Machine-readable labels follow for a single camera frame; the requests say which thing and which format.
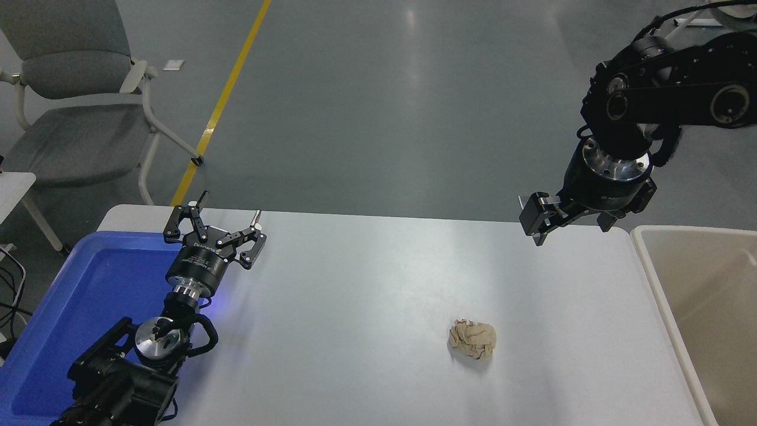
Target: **beige plastic bin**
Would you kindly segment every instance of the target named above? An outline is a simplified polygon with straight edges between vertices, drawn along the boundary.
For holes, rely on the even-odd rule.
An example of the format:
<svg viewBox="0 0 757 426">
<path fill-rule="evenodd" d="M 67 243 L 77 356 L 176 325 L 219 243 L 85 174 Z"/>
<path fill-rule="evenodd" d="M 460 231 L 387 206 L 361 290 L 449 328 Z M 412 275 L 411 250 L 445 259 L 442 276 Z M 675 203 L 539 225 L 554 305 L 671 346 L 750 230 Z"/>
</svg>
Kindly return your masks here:
<svg viewBox="0 0 757 426">
<path fill-rule="evenodd" d="M 702 420 L 756 425 L 757 232 L 641 226 L 631 237 Z"/>
</svg>

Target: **crumpled paper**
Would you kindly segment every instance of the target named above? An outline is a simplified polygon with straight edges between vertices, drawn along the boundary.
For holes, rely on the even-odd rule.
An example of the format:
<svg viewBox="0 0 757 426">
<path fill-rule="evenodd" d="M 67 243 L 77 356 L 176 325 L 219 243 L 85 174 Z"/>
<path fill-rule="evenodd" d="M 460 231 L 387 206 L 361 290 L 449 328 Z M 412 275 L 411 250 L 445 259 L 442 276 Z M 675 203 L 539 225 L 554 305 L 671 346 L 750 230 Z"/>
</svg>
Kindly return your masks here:
<svg viewBox="0 0 757 426">
<path fill-rule="evenodd" d="M 490 324 L 455 320 L 450 329 L 450 346 L 474 359 L 491 359 L 494 347 L 497 345 L 497 333 Z"/>
</svg>

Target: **black wire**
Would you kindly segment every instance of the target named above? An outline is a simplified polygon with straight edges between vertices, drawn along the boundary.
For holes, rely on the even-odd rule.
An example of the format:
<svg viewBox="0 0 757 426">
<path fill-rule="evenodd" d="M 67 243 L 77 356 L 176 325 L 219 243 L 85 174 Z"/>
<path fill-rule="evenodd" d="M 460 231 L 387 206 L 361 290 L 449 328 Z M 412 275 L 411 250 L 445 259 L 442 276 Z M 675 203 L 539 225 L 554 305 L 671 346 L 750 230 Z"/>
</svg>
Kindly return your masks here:
<svg viewBox="0 0 757 426">
<path fill-rule="evenodd" d="M 173 414 L 163 416 L 160 421 L 173 420 L 177 415 L 179 415 L 179 405 L 176 404 L 176 398 L 174 398 L 171 402 L 173 403 Z"/>
<path fill-rule="evenodd" d="M 634 37 L 634 41 L 644 37 L 646 34 L 648 34 L 651 30 L 658 30 L 662 23 L 667 21 L 668 19 L 672 17 L 677 17 L 678 15 L 682 14 L 688 14 L 691 12 L 696 11 L 702 11 L 705 9 L 712 9 L 712 8 L 722 8 L 724 6 L 741 6 L 741 5 L 757 5 L 757 0 L 735 0 L 732 2 L 715 2 L 715 3 L 707 3 L 706 5 L 698 5 L 698 6 L 690 6 L 688 8 L 678 9 L 677 11 L 670 12 L 669 14 L 664 14 L 661 17 L 656 17 L 652 23 L 644 27 L 639 33 Z"/>
<path fill-rule="evenodd" d="M 11 287 L 11 290 L 13 290 L 13 296 L 15 297 L 16 296 L 16 279 L 13 278 L 13 274 L 11 274 L 11 272 L 8 271 L 8 269 L 3 268 L 2 266 L 0 266 L 0 271 L 5 272 L 11 278 L 11 283 L 13 284 L 13 287 Z M 6 283 L 8 282 L 8 280 L 6 280 L 5 277 L 3 277 L 2 275 L 0 275 L 0 278 L 5 280 Z"/>
<path fill-rule="evenodd" d="M 7 303 L 3 303 L 3 302 L 0 302 L 0 306 L 2 306 L 3 308 L 8 308 L 8 309 L 10 309 L 10 310 L 12 310 L 12 311 L 14 311 L 14 312 L 15 312 L 15 311 L 19 311 L 19 312 L 21 312 L 22 314 L 27 314 L 27 315 L 29 315 L 29 316 L 32 316 L 32 315 L 33 315 L 33 313 L 32 313 L 32 312 L 29 312 L 29 311 L 27 311 L 26 309 L 21 309 L 21 308 L 18 308 L 18 307 L 16 307 L 16 306 L 13 306 L 13 305 L 9 305 L 9 304 L 7 304 Z"/>
<path fill-rule="evenodd" d="M 13 305 L 10 305 L 11 311 L 8 314 L 6 314 L 6 315 L 3 316 L 3 318 L 6 318 L 8 315 L 10 315 L 11 317 L 9 319 L 5 320 L 5 322 L 3 322 L 2 324 L 0 324 L 0 327 L 4 327 L 6 324 L 10 323 L 11 339 L 15 340 L 16 339 L 16 331 L 14 330 L 14 328 L 15 328 L 15 325 L 16 325 L 16 312 L 29 312 L 29 311 L 26 311 L 26 310 L 21 309 L 21 308 L 18 307 L 19 304 L 21 304 L 21 297 L 23 297 L 23 275 L 24 275 L 23 266 L 21 265 L 21 263 L 18 262 L 18 260 L 16 260 L 16 258 L 14 258 L 10 253 L 8 253 L 2 247 L 0 247 L 0 252 L 3 252 L 5 254 L 6 258 L 9 258 L 13 263 L 15 263 L 15 265 L 19 268 L 19 270 L 21 271 L 21 274 L 22 274 L 22 281 L 18 284 L 19 291 L 18 291 L 18 293 L 16 293 L 16 291 L 15 291 L 15 282 L 16 281 L 15 281 L 15 279 L 13 279 L 13 274 L 11 274 L 7 270 L 5 270 L 5 268 L 3 268 L 3 270 L 5 270 L 6 273 L 11 276 L 11 279 L 13 279 L 13 283 L 14 283 L 14 285 L 13 285 L 13 287 L 14 287 L 14 299 L 15 299 L 16 302 Z"/>
<path fill-rule="evenodd" d="M 584 136 L 584 134 L 583 134 L 584 130 L 588 130 L 588 128 L 589 128 L 588 124 L 584 124 L 583 126 L 579 127 L 578 130 L 576 130 L 576 132 L 575 132 L 576 137 L 579 138 L 579 139 L 581 139 L 581 140 L 583 140 L 583 139 L 586 139 L 589 136 L 591 136 L 591 135 Z"/>
<path fill-rule="evenodd" d="M 11 339 L 16 340 L 16 333 L 13 331 L 13 326 L 16 322 L 16 314 L 11 315 Z"/>
</svg>

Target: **chair seat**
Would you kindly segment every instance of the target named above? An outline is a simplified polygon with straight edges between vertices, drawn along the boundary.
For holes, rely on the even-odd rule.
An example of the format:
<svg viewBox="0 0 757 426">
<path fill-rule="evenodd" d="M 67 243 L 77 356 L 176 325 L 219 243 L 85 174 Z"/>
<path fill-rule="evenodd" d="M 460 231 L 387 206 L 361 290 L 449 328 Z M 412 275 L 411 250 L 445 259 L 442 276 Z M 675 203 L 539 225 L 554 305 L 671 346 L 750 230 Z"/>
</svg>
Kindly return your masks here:
<svg viewBox="0 0 757 426">
<path fill-rule="evenodd" d="M 140 104 L 47 111 L 6 155 L 3 169 L 28 171 L 39 186 L 83 186 L 128 174 L 150 133 Z"/>
</svg>

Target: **blue tray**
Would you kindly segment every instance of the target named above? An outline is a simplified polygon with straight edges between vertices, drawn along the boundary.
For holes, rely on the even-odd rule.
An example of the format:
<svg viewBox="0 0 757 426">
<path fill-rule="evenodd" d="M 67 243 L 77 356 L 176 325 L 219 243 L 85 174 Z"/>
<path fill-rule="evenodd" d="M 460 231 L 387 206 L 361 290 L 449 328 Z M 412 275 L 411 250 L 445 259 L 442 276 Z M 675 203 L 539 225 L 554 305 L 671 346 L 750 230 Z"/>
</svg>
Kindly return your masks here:
<svg viewBox="0 0 757 426">
<path fill-rule="evenodd" d="M 0 367 L 0 425 L 58 418 L 73 402 L 71 363 L 122 317 L 139 323 L 163 310 L 164 277 L 180 247 L 159 233 L 96 232 L 79 241 Z"/>
</svg>

